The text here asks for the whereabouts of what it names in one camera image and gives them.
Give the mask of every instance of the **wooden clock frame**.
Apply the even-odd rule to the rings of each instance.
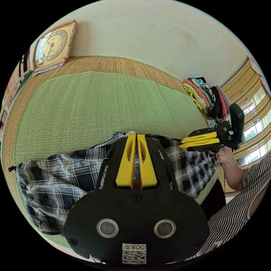
[[[65,52],[65,55],[64,57],[62,57],[61,59],[58,59],[56,61],[52,61],[51,63],[47,64],[47,65],[43,65],[42,67],[36,67],[36,50],[37,50],[37,47],[38,47],[38,44],[40,42],[41,39],[44,39],[44,36],[46,36],[47,34],[49,34],[50,32],[53,32],[54,30],[56,29],[59,29],[59,28],[62,28],[62,27],[65,27],[65,26],[68,26],[68,25],[71,25],[71,33],[70,33],[70,37],[69,39],[67,40],[67,47],[66,47],[66,52]],[[75,30],[76,30],[76,27],[77,27],[77,21],[76,20],[72,20],[72,21],[68,21],[68,22],[65,22],[63,24],[60,24],[50,30],[48,30],[45,34],[43,34],[36,42],[36,45],[35,45],[35,48],[34,48],[34,51],[33,51],[33,55],[32,55],[32,65],[33,65],[33,70],[34,72],[37,72],[37,71],[41,71],[41,70],[44,70],[44,69],[47,69],[49,67],[53,67],[53,66],[56,66],[56,65],[59,65],[59,64],[62,64],[62,63],[65,63],[68,61],[69,57],[70,57],[70,53],[71,53],[71,45],[72,45],[72,39],[73,39],[73,36],[74,36],[74,33],[75,33]]]

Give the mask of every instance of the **qr code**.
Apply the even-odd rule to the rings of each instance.
[[[122,263],[132,265],[146,264],[146,251],[122,251]]]

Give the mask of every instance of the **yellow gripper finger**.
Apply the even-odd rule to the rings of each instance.
[[[196,146],[204,146],[204,145],[210,145],[214,143],[219,143],[219,138],[209,139],[209,140],[203,140],[198,142],[187,142],[185,144],[179,145],[179,148],[187,151],[189,147],[196,147]]]
[[[153,169],[145,135],[137,135],[137,147],[138,147],[138,155],[139,155],[141,188],[156,186],[157,179],[156,179],[155,172]],[[141,154],[143,154],[145,158],[144,162],[142,160]]]
[[[216,132],[212,132],[212,133],[207,133],[204,135],[195,135],[195,136],[191,136],[191,137],[185,137],[181,143],[185,144],[188,142],[199,142],[199,141],[205,141],[208,139],[215,139],[217,137],[217,133]]]
[[[119,172],[116,178],[118,186],[126,186],[133,189],[134,169],[136,156],[136,134],[128,135],[126,146],[119,166]]]

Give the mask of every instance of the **plaid shirt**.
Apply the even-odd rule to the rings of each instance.
[[[16,177],[31,222],[48,235],[61,234],[72,206],[95,190],[100,167],[110,145],[128,134],[114,133],[102,144],[86,150],[52,155],[43,161],[26,160],[17,165]],[[206,152],[184,152],[179,139],[147,134],[161,143],[175,173],[178,190],[193,199],[205,188],[217,167]],[[140,179],[136,147],[134,180]]]

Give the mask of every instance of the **clock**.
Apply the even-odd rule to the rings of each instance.
[[[76,20],[51,29],[38,39],[33,51],[34,72],[63,65],[70,56]]]

